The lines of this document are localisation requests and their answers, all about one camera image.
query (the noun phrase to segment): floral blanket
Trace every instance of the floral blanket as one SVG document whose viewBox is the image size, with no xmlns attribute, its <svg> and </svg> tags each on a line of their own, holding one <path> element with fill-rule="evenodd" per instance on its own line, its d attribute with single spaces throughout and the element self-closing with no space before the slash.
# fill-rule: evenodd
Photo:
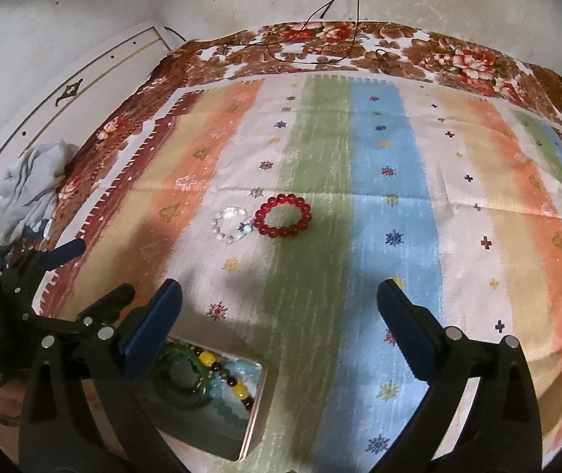
<svg viewBox="0 0 562 473">
<path fill-rule="evenodd" d="M 312 206 L 304 233 L 216 240 L 218 211 L 290 192 Z M 192 471 L 368 471 L 427 388 L 377 313 L 387 277 L 474 339 L 516 335 L 545 460 L 562 446 L 562 80 L 546 69 L 380 22 L 187 43 L 74 159 L 42 246 L 73 237 L 87 252 L 44 279 L 42 314 L 74 318 L 122 282 L 142 305 L 172 277 L 174 336 L 270 368 L 261 443 L 238 464 L 172 443 Z"/>
</svg>

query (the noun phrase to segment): red beaded bracelet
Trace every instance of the red beaded bracelet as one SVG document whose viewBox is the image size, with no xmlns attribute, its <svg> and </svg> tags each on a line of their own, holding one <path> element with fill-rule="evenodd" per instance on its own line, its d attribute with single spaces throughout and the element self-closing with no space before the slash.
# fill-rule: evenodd
<svg viewBox="0 0 562 473">
<path fill-rule="evenodd" d="M 301 218 L 299 221 L 296 222 L 296 224 L 291 224 L 289 226 L 284 225 L 282 227 L 266 225 L 266 215 L 279 204 L 293 204 L 301 210 Z M 307 229 L 309 221 L 312 219 L 311 210 L 311 206 L 308 205 L 302 197 L 296 197 L 294 194 L 279 194 L 276 197 L 270 197 L 268 202 L 263 203 L 255 212 L 253 226 L 259 229 L 260 235 L 268 235 L 270 238 L 296 235 L 300 230 Z"/>
</svg>

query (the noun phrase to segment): orange stripe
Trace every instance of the orange stripe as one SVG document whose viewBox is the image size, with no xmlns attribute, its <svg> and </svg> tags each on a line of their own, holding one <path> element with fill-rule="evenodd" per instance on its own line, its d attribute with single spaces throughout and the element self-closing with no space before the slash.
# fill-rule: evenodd
<svg viewBox="0 0 562 473">
<path fill-rule="evenodd" d="M 503 156 L 507 167 L 512 173 L 512 183 L 517 187 L 521 200 L 519 205 L 524 211 L 531 231 L 532 239 L 542 258 L 549 298 L 549 315 L 555 336 L 553 350 L 556 367 L 562 366 L 562 220 L 558 218 L 553 201 L 548 195 L 535 162 L 520 162 L 523 152 L 511 127 L 502 119 L 497 108 L 490 102 L 477 97 L 468 97 L 469 107 L 480 119 L 481 124 L 496 133 L 490 133 L 490 140 Z M 550 216 L 542 215 L 545 210 Z M 552 421 L 550 414 L 558 412 L 562 402 L 562 374 L 549 388 L 555 392 L 555 400 L 540 397 L 540 412 L 544 434 L 553 431 L 557 422 Z M 549 410 L 549 402 L 554 402 L 557 410 Z M 555 445 L 562 439 L 562 424 L 555 434 Z"/>
<path fill-rule="evenodd" d="M 165 262 L 176 241 L 200 206 L 223 148 L 262 83 L 205 91 L 191 112 L 181 116 L 171 138 L 156 151 L 82 264 L 62 318 L 74 318 L 124 282 L 135 287 L 137 296 L 122 316 L 147 303 L 163 281 Z M 209 135 L 221 129 L 224 134 Z M 187 175 L 197 183 L 189 191 L 176 189 L 176 180 Z"/>
</svg>

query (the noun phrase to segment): green bracelet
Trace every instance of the green bracelet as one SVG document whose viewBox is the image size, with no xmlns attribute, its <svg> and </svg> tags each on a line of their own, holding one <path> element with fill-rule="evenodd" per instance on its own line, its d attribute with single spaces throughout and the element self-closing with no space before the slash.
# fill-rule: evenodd
<svg viewBox="0 0 562 473">
<path fill-rule="evenodd" d="M 182 358 L 186 359 L 198 374 L 198 381 L 193 387 L 180 387 L 169 377 L 170 367 Z M 212 401 L 208 369 L 194 352 L 179 344 L 168 343 L 163 347 L 150 374 L 150 380 L 156 394 L 176 409 L 201 409 Z"/>
</svg>

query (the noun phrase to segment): blue gripper pad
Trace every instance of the blue gripper pad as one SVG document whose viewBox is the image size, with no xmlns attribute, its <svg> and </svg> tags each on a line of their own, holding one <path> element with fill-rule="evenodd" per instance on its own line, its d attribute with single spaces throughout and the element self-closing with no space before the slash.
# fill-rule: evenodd
<svg viewBox="0 0 562 473">
<path fill-rule="evenodd" d="M 166 279 L 150 302 L 133 309 L 118 328 L 126 381 L 144 379 L 182 309 L 182 288 Z"/>
</svg>

